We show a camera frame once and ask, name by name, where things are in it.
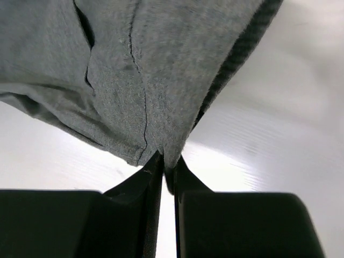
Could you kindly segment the grey shorts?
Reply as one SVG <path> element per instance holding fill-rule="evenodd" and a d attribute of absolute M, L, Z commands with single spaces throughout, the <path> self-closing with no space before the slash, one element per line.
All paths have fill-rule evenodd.
<path fill-rule="evenodd" d="M 168 189 L 192 129 L 281 1 L 1 1 L 1 101 Z"/>

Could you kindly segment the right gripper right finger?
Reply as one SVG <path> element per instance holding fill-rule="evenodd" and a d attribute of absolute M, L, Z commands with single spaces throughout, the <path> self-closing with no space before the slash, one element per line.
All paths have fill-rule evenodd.
<path fill-rule="evenodd" d="M 173 179 L 178 257 L 324 257 L 297 195 L 215 192 L 183 159 Z"/>

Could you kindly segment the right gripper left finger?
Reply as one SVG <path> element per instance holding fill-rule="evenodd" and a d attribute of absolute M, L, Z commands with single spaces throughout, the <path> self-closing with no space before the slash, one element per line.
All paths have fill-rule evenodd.
<path fill-rule="evenodd" d="M 2 190 L 1 257 L 154 257 L 163 157 L 116 187 Z"/>

